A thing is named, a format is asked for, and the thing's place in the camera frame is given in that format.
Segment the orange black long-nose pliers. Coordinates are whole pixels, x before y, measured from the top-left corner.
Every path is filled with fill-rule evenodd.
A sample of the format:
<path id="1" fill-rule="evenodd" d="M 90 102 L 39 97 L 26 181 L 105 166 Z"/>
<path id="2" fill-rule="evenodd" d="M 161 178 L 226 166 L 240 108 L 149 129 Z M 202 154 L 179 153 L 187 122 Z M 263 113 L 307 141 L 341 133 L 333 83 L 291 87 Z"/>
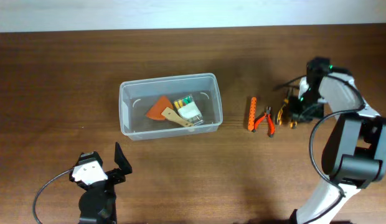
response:
<path id="1" fill-rule="evenodd" d="M 296 129 L 298 122 L 291 117 L 288 111 L 289 100 L 292 94 L 293 88 L 288 88 L 286 97 L 283 100 L 283 104 L 276 115 L 275 124 L 278 126 L 281 126 L 282 124 L 289 124 L 291 129 Z"/>

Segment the red handled side cutters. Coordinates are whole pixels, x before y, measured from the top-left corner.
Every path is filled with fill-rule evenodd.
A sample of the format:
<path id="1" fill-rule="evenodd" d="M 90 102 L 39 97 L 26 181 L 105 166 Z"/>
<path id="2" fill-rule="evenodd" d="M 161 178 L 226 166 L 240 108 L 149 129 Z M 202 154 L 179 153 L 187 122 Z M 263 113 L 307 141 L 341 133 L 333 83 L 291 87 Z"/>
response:
<path id="1" fill-rule="evenodd" d="M 268 136 L 272 138 L 275 134 L 275 124 L 271 118 L 271 107 L 267 107 L 263 115 L 255 120 L 252 132 L 256 132 L 262 121 L 266 120 L 268 123 Z"/>

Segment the orange perforated plastic bar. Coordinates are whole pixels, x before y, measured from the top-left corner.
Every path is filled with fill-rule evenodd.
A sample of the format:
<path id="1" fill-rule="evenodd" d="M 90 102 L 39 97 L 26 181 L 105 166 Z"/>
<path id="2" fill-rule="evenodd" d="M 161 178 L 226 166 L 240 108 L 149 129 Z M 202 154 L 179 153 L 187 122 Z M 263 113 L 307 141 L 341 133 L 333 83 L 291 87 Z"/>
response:
<path id="1" fill-rule="evenodd" d="M 249 108 L 249 114 L 248 114 L 248 130 L 253 131 L 255 127 L 255 115 L 256 115 L 256 108 L 257 108 L 257 98 L 252 97 L 250 100 L 250 108 Z"/>

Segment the clear plastic storage container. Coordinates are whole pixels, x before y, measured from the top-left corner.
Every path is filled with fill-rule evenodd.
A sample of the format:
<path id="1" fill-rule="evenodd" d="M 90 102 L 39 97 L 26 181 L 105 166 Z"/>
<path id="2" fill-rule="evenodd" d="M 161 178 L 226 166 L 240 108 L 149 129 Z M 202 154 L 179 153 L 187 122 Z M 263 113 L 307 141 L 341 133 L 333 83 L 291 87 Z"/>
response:
<path id="1" fill-rule="evenodd" d="M 214 132 L 222 124 L 222 101 L 212 73 L 123 82 L 121 132 L 134 141 Z"/>

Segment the orange scraper with wooden handle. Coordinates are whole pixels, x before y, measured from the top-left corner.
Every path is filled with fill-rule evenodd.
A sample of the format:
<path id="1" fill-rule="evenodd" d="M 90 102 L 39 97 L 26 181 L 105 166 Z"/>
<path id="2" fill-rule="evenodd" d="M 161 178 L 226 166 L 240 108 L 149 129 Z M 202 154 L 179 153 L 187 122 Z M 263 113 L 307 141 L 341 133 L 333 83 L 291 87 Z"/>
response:
<path id="1" fill-rule="evenodd" d="M 161 96 L 157 102 L 146 113 L 146 117 L 156 121 L 168 120 L 183 127 L 191 127 L 192 123 L 182 119 L 173 108 L 170 100 L 166 96 Z"/>

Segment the clear box of coloured bits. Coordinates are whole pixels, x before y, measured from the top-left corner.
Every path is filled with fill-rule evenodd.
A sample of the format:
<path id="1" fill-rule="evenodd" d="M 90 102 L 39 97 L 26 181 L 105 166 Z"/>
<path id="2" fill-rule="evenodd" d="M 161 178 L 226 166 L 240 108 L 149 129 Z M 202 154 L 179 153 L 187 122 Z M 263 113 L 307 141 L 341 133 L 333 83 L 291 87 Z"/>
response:
<path id="1" fill-rule="evenodd" d="M 187 95 L 173 101 L 173 105 L 175 106 L 177 113 L 182 119 L 192 123 L 195 126 L 204 122 L 203 115 L 196 105 L 192 95 Z"/>

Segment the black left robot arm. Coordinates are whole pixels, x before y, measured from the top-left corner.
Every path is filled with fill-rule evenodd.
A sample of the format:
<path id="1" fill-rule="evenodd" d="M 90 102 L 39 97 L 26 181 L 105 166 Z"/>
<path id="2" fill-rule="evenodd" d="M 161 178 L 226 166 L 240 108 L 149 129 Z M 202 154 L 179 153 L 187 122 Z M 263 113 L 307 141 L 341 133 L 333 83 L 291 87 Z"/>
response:
<path id="1" fill-rule="evenodd" d="M 118 142 L 115 143 L 115 163 L 117 168 L 105 172 L 96 151 L 82 153 L 78 158 L 69 180 L 85 190 L 78 202 L 79 223 L 117 222 L 115 185 L 125 182 L 126 176 L 133 172 Z"/>

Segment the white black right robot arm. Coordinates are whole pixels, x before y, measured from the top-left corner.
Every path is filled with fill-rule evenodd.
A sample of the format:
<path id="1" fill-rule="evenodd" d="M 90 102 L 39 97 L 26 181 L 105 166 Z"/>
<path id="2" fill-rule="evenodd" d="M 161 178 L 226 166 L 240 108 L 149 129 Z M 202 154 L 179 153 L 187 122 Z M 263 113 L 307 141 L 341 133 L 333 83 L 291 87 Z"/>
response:
<path id="1" fill-rule="evenodd" d="M 386 118 L 372 109 L 354 84 L 352 74 L 332 65 L 309 67 L 302 79 L 303 99 L 324 99 L 331 113 L 321 118 L 309 137 L 309 158 L 321 180 L 312 196 L 292 212 L 290 223 L 331 223 L 344 204 L 386 173 Z M 336 118 L 317 165 L 316 131 Z"/>

